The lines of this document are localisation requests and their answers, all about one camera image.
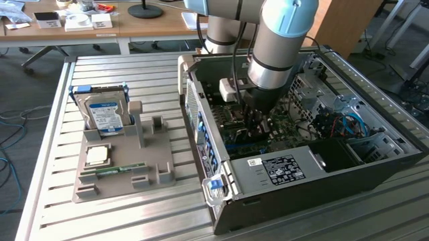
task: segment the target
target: slotted metal surface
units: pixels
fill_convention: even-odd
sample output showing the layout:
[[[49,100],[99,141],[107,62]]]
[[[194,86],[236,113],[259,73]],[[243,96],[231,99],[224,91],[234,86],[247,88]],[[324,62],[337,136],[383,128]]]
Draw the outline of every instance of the slotted metal surface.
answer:
[[[180,54],[81,57],[64,65],[17,240],[419,240],[429,236],[429,159],[370,192],[214,236],[179,110],[172,69]],[[140,118],[160,114],[168,123],[177,183],[73,204],[83,121],[65,90],[69,84],[121,81],[128,83],[131,100],[143,101]]]

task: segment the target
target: wooden desk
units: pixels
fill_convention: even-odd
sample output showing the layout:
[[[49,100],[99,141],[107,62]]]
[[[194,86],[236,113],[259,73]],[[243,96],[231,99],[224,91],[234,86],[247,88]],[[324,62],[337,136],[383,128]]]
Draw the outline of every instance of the wooden desk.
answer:
[[[382,0],[319,0],[319,8],[308,36],[319,44],[329,45],[346,58],[355,46],[361,34],[369,24]],[[115,5],[117,16],[112,17],[113,28],[91,31],[65,32],[63,28],[38,29],[37,23],[30,27],[8,30],[0,24],[0,48],[29,47],[45,45],[79,45],[97,43],[117,43],[120,54],[129,54],[128,43],[156,40],[198,39],[196,32],[186,28],[180,13],[183,10],[159,6],[164,10],[156,19],[137,19],[127,10],[137,3],[109,3]],[[183,3],[168,3],[183,8]],[[57,10],[55,0],[26,2],[24,12]],[[314,45],[306,39],[303,46]]]
[[[117,43],[120,54],[129,54],[129,42],[198,39],[196,31],[188,30],[181,20],[183,10],[159,6],[164,10],[163,16],[144,20],[132,17],[127,12],[128,7],[137,3],[108,4],[116,7],[115,11],[119,13],[111,17],[113,28],[108,29],[65,32],[64,28],[40,29],[37,23],[32,22],[26,28],[8,30],[4,24],[10,22],[4,18],[0,21],[0,48]],[[168,4],[184,7],[183,3]],[[40,0],[40,2],[26,2],[24,12],[34,20],[34,12],[49,12],[57,9],[60,8],[55,0]]]

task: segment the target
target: desk lamp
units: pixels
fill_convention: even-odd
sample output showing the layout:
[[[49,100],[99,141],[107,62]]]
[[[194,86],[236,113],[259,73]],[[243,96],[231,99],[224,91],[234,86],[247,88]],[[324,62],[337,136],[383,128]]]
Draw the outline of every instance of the desk lamp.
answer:
[[[139,19],[153,19],[163,14],[163,10],[153,5],[145,5],[145,0],[141,0],[141,4],[128,8],[128,13]]]

